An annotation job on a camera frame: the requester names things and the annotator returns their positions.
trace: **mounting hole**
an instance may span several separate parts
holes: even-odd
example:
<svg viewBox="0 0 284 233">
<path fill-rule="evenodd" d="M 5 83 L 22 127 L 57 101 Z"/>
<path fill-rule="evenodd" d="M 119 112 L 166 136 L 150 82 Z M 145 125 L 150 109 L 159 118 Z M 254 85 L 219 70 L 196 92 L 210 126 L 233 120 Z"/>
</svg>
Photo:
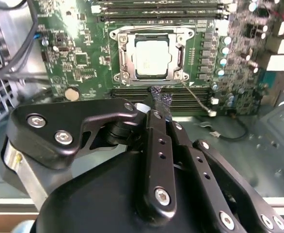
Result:
<svg viewBox="0 0 284 233">
<path fill-rule="evenodd" d="M 158 142 L 159 142 L 160 144 L 162 144 L 162 145 L 165 145 L 165 144 L 166 144 L 166 142 L 165 142 L 164 140 L 162 140 L 161 138 L 158 139 Z"/>
<path fill-rule="evenodd" d="M 196 159 L 200 162 L 203 163 L 203 160 L 200 157 L 196 157 Z"/>
<path fill-rule="evenodd" d="M 208 175 L 208 173 L 206 173 L 206 172 L 204 172 L 204 176 L 208 179 L 208 180 L 210 180 L 211 179 L 211 177 Z"/>
<path fill-rule="evenodd" d="M 159 152 L 158 155 L 161 159 L 166 159 L 166 156 L 162 152 Z"/>
<path fill-rule="evenodd" d="M 271 145 L 276 149 L 279 148 L 279 144 L 274 141 L 271 142 Z"/>
</svg>

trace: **capacitor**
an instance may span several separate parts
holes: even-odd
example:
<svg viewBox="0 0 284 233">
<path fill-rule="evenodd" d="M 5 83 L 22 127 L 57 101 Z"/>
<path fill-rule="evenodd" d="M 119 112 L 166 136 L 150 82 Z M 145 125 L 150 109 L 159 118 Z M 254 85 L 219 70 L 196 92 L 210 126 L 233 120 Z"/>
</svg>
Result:
<svg viewBox="0 0 284 233">
<path fill-rule="evenodd" d="M 229 108 L 231 108 L 233 105 L 234 105 L 234 103 L 231 102 L 231 101 L 226 102 L 226 106 L 229 107 Z"/>
<path fill-rule="evenodd" d="M 217 91 L 219 89 L 219 86 L 216 83 L 213 83 L 211 88 L 213 91 Z"/>
<path fill-rule="evenodd" d="M 227 99 L 228 99 L 229 102 L 234 101 L 234 100 L 235 100 L 234 94 L 233 94 L 233 93 L 229 93 L 229 94 L 227 95 Z"/>
<path fill-rule="evenodd" d="M 41 43 L 45 47 L 47 47 L 49 45 L 49 41 L 46 38 L 43 38 Z"/>
<path fill-rule="evenodd" d="M 257 4 L 255 2 L 250 3 L 249 11 L 254 12 L 257 9 Z"/>
<path fill-rule="evenodd" d="M 232 39 L 230 36 L 227 36 L 223 39 L 223 42 L 225 45 L 229 45 L 232 42 Z"/>
<path fill-rule="evenodd" d="M 229 48 L 225 47 L 221 50 L 222 54 L 227 55 L 229 54 Z"/>
<path fill-rule="evenodd" d="M 251 56 L 248 55 L 248 54 L 246 54 L 246 53 L 242 53 L 242 54 L 240 54 L 240 56 L 241 56 L 244 60 L 246 60 L 246 61 L 249 61 L 250 58 L 251 58 Z"/>
<path fill-rule="evenodd" d="M 227 59 L 226 58 L 222 58 L 222 59 L 220 59 L 219 63 L 223 67 L 223 66 L 225 66 L 227 64 Z"/>
<path fill-rule="evenodd" d="M 266 38 L 266 33 L 256 32 L 255 36 L 260 37 L 263 40 Z"/>
<path fill-rule="evenodd" d="M 225 74 L 225 71 L 223 69 L 220 69 L 217 71 L 218 76 L 223 76 Z"/>
<path fill-rule="evenodd" d="M 269 9 L 265 7 L 258 7 L 255 10 L 255 14 L 260 18 L 268 18 L 270 16 Z"/>
<path fill-rule="evenodd" d="M 253 74 L 258 72 L 258 67 L 249 66 L 249 69 L 253 72 Z"/>
<path fill-rule="evenodd" d="M 258 30 L 262 31 L 262 32 L 266 32 L 268 31 L 268 26 L 267 25 L 257 25 L 256 26 Z"/>
</svg>

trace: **screw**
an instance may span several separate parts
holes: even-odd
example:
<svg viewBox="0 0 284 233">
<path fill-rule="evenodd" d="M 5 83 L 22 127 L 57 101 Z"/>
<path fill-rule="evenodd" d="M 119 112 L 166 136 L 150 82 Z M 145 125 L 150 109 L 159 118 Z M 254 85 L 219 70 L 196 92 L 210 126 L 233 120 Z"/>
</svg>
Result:
<svg viewBox="0 0 284 233">
<path fill-rule="evenodd" d="M 161 115 L 159 114 L 159 112 L 154 112 L 154 115 L 155 115 L 158 119 L 161 119 Z"/>
<path fill-rule="evenodd" d="M 69 145 L 73 141 L 72 135 L 65 130 L 59 130 L 58 132 L 56 132 L 55 139 L 57 142 L 63 145 Z"/>
<path fill-rule="evenodd" d="M 282 223 L 281 220 L 279 220 L 278 217 L 273 216 L 273 220 L 276 222 L 276 224 L 278 225 L 278 227 L 279 227 L 281 230 L 284 230 L 284 224 Z"/>
<path fill-rule="evenodd" d="M 169 205 L 170 197 L 166 190 L 162 188 L 155 189 L 155 198 L 159 201 L 161 205 Z"/>
<path fill-rule="evenodd" d="M 220 218 L 221 218 L 221 222 L 225 225 L 225 227 L 227 227 L 230 230 L 233 230 L 235 228 L 234 221 L 224 211 L 220 211 Z"/>
<path fill-rule="evenodd" d="M 179 123 L 175 123 L 175 126 L 177 127 L 177 129 L 181 130 L 182 129 L 182 126 L 179 124 Z"/>
<path fill-rule="evenodd" d="M 15 158 L 16 163 L 20 164 L 22 161 L 22 155 L 21 153 L 17 152 L 16 158 Z"/>
<path fill-rule="evenodd" d="M 119 41 L 122 42 L 122 43 L 126 43 L 127 42 L 127 36 L 124 36 L 124 35 L 120 36 Z"/>
<path fill-rule="evenodd" d="M 284 121 L 284 115 L 280 115 L 280 120 Z"/>
<path fill-rule="evenodd" d="M 27 119 L 29 125 L 35 128 L 42 128 L 46 125 L 46 121 L 41 116 L 30 116 Z"/>
<path fill-rule="evenodd" d="M 204 148 L 206 148 L 207 150 L 209 149 L 209 145 L 206 142 L 202 142 L 202 145 Z"/>
<path fill-rule="evenodd" d="M 125 108 L 127 108 L 129 111 L 133 111 L 133 107 L 131 106 L 130 103 L 125 103 L 124 106 L 125 106 Z"/>
<path fill-rule="evenodd" d="M 263 220 L 263 222 L 265 223 L 265 225 L 269 228 L 269 229 L 273 229 L 273 224 L 272 222 L 269 220 L 269 218 L 267 218 L 265 215 L 261 215 L 261 218 Z"/>
<path fill-rule="evenodd" d="M 123 78 L 127 79 L 127 78 L 129 78 L 129 75 L 127 73 L 123 73 Z"/>
</svg>

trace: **connector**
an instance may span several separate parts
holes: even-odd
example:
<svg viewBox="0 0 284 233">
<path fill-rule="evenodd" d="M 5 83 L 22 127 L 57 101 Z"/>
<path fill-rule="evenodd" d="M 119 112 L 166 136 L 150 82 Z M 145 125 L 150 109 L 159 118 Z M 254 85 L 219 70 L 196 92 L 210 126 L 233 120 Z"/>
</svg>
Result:
<svg viewBox="0 0 284 233">
<path fill-rule="evenodd" d="M 216 114 L 217 112 L 212 110 L 208 113 L 209 117 L 216 117 Z"/>
<path fill-rule="evenodd" d="M 236 12 L 238 5 L 236 3 L 230 3 L 226 5 L 226 11 L 228 12 Z"/>
<path fill-rule="evenodd" d="M 220 100 L 218 98 L 211 97 L 211 99 L 210 99 L 210 103 L 212 105 L 217 105 L 217 104 L 219 104 L 219 102 L 220 102 Z"/>
</svg>

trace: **green circuit board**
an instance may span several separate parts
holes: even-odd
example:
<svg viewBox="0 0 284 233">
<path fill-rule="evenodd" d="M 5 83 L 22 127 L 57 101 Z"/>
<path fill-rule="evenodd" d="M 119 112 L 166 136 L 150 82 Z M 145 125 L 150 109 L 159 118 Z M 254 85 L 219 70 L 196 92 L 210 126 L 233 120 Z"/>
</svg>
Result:
<svg viewBox="0 0 284 233">
<path fill-rule="evenodd" d="M 259 73 L 252 73 L 239 57 L 240 52 L 249 48 L 254 57 L 264 46 L 264 41 L 240 37 L 246 23 L 244 18 L 257 21 L 248 12 L 232 14 L 233 19 L 227 20 L 218 10 L 216 0 L 35 0 L 35 3 L 38 31 L 42 34 L 42 58 L 56 96 L 65 96 L 66 90 L 73 88 L 78 92 L 78 100 L 122 97 L 132 102 L 143 101 L 152 84 L 116 80 L 120 73 L 119 41 L 111 38 L 111 32 L 125 26 L 143 26 L 139 33 L 162 34 L 173 33 L 163 27 L 183 26 L 194 34 L 182 50 L 182 71 L 189 76 L 184 83 L 209 106 L 216 84 L 220 99 L 218 114 L 224 115 L 230 108 L 236 108 L 242 115 L 258 110 Z M 239 7 L 243 5 L 242 1 L 238 3 Z M 229 44 L 225 43 L 227 36 L 232 39 Z M 223 53 L 223 48 L 228 48 L 229 53 Z M 160 85 L 165 93 L 173 94 L 172 112 L 177 115 L 203 112 L 179 82 Z"/>
</svg>

